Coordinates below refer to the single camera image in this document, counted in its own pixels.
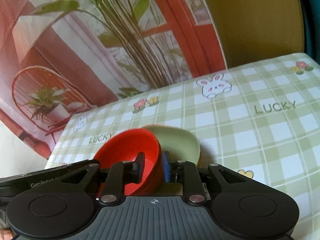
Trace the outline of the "person's left hand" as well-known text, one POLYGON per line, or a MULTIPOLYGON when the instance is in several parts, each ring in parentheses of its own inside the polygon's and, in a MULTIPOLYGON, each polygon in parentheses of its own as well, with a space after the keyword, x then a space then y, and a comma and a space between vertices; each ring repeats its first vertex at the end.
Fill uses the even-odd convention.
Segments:
POLYGON ((0 240, 13 240, 14 234, 11 230, 0 230, 0 240))

